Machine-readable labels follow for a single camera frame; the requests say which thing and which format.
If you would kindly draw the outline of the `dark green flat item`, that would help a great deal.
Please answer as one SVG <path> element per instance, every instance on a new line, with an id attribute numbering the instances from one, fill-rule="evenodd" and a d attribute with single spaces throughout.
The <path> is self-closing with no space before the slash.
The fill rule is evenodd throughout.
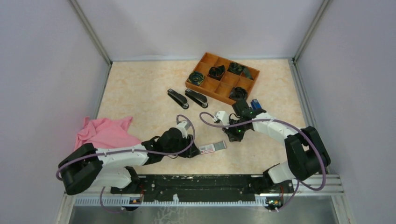
<path id="1" fill-rule="evenodd" d="M 245 76 L 247 79 L 254 80 L 253 76 L 251 75 L 251 72 L 250 72 L 249 68 L 244 67 L 243 70 L 242 70 L 242 72 L 243 72 L 244 76 Z"/>

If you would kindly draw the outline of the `pink cloth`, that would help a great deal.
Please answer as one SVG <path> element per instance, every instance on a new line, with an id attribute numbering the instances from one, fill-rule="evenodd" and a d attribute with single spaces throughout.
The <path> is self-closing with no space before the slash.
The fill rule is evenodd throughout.
<path id="1" fill-rule="evenodd" d="M 137 137 L 128 133 L 133 117 L 122 119 L 83 119 L 83 128 L 77 133 L 74 150 L 85 143 L 92 143 L 95 148 L 131 147 L 141 143 Z"/>

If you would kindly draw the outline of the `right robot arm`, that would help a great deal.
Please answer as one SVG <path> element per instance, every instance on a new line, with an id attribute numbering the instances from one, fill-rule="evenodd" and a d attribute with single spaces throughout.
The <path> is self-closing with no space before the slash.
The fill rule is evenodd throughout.
<path id="1" fill-rule="evenodd" d="M 239 100 L 232 108 L 235 119 L 225 111 L 215 114 L 215 118 L 224 125 L 222 130 L 230 142 L 240 142 L 245 132 L 252 130 L 285 146 L 287 161 L 274 165 L 263 173 L 263 187 L 266 191 L 276 192 L 286 180 L 296 178 L 304 181 L 330 165 L 330 156 L 316 128 L 308 126 L 299 129 L 275 119 L 256 100 L 250 104 Z"/>

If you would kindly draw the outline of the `black coiled item lower right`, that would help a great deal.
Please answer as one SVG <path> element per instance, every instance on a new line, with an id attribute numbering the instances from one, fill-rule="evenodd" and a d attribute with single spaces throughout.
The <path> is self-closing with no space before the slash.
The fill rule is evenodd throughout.
<path id="1" fill-rule="evenodd" d="M 248 98 L 248 92 L 243 87 L 234 87 L 229 94 L 229 98 L 234 101 L 246 100 Z"/>

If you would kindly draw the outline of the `black coiled item centre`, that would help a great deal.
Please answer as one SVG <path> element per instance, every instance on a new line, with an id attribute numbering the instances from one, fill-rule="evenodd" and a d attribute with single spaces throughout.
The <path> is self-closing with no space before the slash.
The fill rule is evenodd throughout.
<path id="1" fill-rule="evenodd" d="M 224 65 L 217 66 L 217 67 L 211 67 L 208 72 L 208 77 L 220 81 L 222 79 L 225 71 L 226 71 L 226 68 Z"/>

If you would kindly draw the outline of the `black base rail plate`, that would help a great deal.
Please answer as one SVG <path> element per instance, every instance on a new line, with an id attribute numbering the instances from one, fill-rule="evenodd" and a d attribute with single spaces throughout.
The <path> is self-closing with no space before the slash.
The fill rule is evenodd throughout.
<path id="1" fill-rule="evenodd" d="M 170 202 L 177 195 L 183 203 L 253 202 L 260 194 L 294 192 L 291 180 L 270 185 L 263 175 L 141 175 L 111 194 L 138 194 L 144 202 Z"/>

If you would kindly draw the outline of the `orange compartment tray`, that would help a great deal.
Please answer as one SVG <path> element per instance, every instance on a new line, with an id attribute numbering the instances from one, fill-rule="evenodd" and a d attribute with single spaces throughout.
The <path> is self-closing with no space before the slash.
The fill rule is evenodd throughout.
<path id="1" fill-rule="evenodd" d="M 247 97 L 249 97 L 256 81 L 259 78 L 260 71 L 258 69 L 255 69 L 253 67 L 247 66 L 245 64 L 239 63 L 247 68 L 249 68 L 251 75 L 253 76 L 254 80 L 247 79 L 243 73 L 240 75 L 233 74 L 231 72 L 228 72 L 227 69 L 229 67 L 229 64 L 231 62 L 239 63 L 230 59 L 226 59 L 224 57 L 212 54 L 212 53 L 204 53 L 204 55 L 201 57 L 195 68 L 192 70 L 193 71 L 198 71 L 201 72 L 204 76 L 205 79 L 203 83 L 200 86 L 193 85 L 189 83 L 186 79 L 185 81 L 185 86 L 186 88 L 189 88 L 193 91 L 196 91 L 198 93 L 201 93 L 207 97 L 211 97 L 213 99 L 216 99 L 218 101 L 221 101 L 223 103 L 232 105 L 236 101 L 232 100 L 229 98 L 229 94 L 234 87 L 243 87 L 244 89 L 247 90 L 248 94 Z M 211 67 L 217 67 L 224 65 L 226 68 L 226 71 L 220 81 L 208 77 L 208 72 Z"/>

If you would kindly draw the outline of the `black coiled item blue-green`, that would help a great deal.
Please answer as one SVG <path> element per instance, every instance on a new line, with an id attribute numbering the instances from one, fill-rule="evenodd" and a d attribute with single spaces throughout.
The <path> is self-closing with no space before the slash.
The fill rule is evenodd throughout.
<path id="1" fill-rule="evenodd" d="M 193 71 L 189 75 L 187 81 L 193 85 L 200 86 L 203 83 L 204 79 L 205 76 L 201 72 Z"/>

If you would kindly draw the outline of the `black coiled item upper right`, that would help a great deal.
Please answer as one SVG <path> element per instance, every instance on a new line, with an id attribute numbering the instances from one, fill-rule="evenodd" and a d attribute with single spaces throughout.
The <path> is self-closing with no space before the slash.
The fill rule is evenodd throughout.
<path id="1" fill-rule="evenodd" d="M 236 75 L 240 75 L 244 71 L 244 69 L 245 69 L 245 66 L 243 66 L 239 63 L 231 62 L 229 64 L 227 71 L 231 72 L 233 74 L 236 74 Z"/>

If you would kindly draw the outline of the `black stapler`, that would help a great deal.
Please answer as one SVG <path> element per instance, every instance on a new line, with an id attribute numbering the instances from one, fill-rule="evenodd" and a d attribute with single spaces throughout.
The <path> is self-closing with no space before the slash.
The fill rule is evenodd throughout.
<path id="1" fill-rule="evenodd" d="M 207 103 L 207 97 L 201 93 L 198 93 L 196 91 L 193 91 L 189 88 L 185 90 L 185 95 L 190 98 L 192 101 L 197 103 L 199 106 L 202 108 L 207 108 L 208 103 Z"/>
<path id="2" fill-rule="evenodd" d="M 167 94 L 183 109 L 187 110 L 189 108 L 189 104 L 188 104 L 188 101 L 185 96 L 179 94 L 178 92 L 174 91 L 173 89 L 168 89 Z"/>

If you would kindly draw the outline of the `red white staple box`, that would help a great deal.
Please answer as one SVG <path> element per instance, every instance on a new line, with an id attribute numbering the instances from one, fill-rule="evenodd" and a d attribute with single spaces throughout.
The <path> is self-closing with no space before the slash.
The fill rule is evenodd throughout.
<path id="1" fill-rule="evenodd" d="M 201 155 L 214 153 L 216 151 L 214 144 L 200 146 L 199 150 Z"/>

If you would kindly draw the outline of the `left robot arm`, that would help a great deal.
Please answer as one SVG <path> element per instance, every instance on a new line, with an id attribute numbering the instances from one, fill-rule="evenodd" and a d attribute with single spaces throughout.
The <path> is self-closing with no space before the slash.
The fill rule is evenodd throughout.
<path id="1" fill-rule="evenodd" d="M 132 147 L 106 149 L 86 143 L 59 163 L 56 177 L 68 195 L 103 187 L 134 193 L 140 187 L 135 167 L 158 163 L 165 156 L 198 156 L 200 150 L 194 140 L 186 127 L 172 127 Z"/>

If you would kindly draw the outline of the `tray of staple strips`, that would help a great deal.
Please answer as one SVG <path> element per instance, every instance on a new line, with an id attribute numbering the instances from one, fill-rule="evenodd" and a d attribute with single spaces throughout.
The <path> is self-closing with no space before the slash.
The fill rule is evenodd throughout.
<path id="1" fill-rule="evenodd" d="M 214 145 L 215 150 L 223 150 L 223 149 L 227 148 L 225 141 L 220 141 L 220 142 L 214 143 L 213 145 Z"/>

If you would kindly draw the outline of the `blue stapler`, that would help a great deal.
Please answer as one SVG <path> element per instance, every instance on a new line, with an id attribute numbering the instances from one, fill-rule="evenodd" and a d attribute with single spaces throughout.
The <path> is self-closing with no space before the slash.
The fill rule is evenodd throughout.
<path id="1" fill-rule="evenodd" d="M 258 101 L 257 99 L 253 99 L 253 100 L 250 102 L 250 104 L 251 104 L 251 107 L 252 107 L 253 110 L 261 111 L 261 112 L 266 112 L 266 110 L 264 110 L 264 109 L 262 108 L 261 104 L 259 103 L 259 101 Z"/>

